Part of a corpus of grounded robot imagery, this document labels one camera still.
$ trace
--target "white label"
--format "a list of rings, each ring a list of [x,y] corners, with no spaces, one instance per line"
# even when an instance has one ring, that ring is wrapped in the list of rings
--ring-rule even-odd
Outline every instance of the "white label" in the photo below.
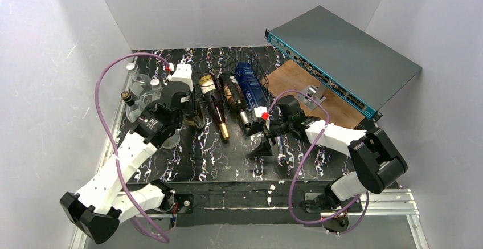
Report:
[[[236,89],[238,89],[238,93],[241,95],[240,97],[243,97],[242,89],[240,88],[240,85],[238,85],[238,81],[236,81],[235,77],[233,75],[230,75],[231,81],[235,84]]]
[[[201,92],[206,94],[208,91],[216,91],[215,82],[210,77],[209,79],[205,78],[206,76],[202,77],[199,81],[199,87],[201,88]]]

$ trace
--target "wooden board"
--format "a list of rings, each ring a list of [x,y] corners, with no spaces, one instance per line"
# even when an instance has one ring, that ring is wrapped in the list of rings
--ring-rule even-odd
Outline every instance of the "wooden board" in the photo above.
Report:
[[[302,91],[309,85],[318,87],[320,81],[310,75],[297,63],[289,60],[268,75],[268,85],[270,93],[277,96],[281,92],[289,89]],[[327,99],[322,102],[322,106],[329,113],[331,123],[353,129],[364,119],[364,115],[349,103],[345,102],[344,99],[335,94],[331,89],[325,91],[325,97]],[[320,108],[311,110],[302,103],[300,103],[300,107],[307,116],[316,116],[323,120],[326,118],[325,113]]]

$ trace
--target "bottle cap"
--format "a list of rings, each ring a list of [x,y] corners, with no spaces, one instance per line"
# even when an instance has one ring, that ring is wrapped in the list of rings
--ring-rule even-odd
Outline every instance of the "bottle cap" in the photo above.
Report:
[[[136,65],[134,63],[128,63],[126,65],[126,69],[128,69],[128,71],[132,71],[136,68]]]
[[[161,81],[157,78],[151,79],[150,83],[152,87],[159,87],[161,85]]]
[[[250,122],[250,119],[248,118],[248,114],[246,111],[242,111],[238,114],[241,119],[241,123],[243,124],[243,127],[249,128],[252,126],[252,123]]]
[[[132,105],[134,105],[134,100],[133,100],[133,98],[132,98],[132,96],[131,96],[131,93],[129,93],[128,91],[124,91],[124,92],[122,92],[122,93],[121,93],[121,98],[122,98],[122,100],[123,100],[124,102],[126,102],[126,104],[127,104],[128,106],[132,106]]]
[[[230,133],[228,132],[228,128],[225,123],[220,124],[220,130],[222,132],[223,139],[228,140],[230,138]]]

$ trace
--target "brown glass bottle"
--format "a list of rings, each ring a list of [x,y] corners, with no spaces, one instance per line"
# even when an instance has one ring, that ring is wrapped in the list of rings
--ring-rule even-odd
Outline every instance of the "brown glass bottle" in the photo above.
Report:
[[[224,140],[230,138],[230,133],[226,126],[225,112],[223,108],[223,99],[211,75],[205,75],[199,79],[199,86],[203,97],[206,100],[206,106],[211,114],[213,121],[219,126]]]

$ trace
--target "white sticker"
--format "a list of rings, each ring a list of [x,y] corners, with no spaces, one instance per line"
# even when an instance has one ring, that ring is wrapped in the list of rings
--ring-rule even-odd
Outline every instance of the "white sticker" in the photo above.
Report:
[[[203,94],[206,94],[208,91],[216,91],[215,82],[210,75],[203,76],[200,79],[199,87],[201,88],[201,92],[203,92]]]

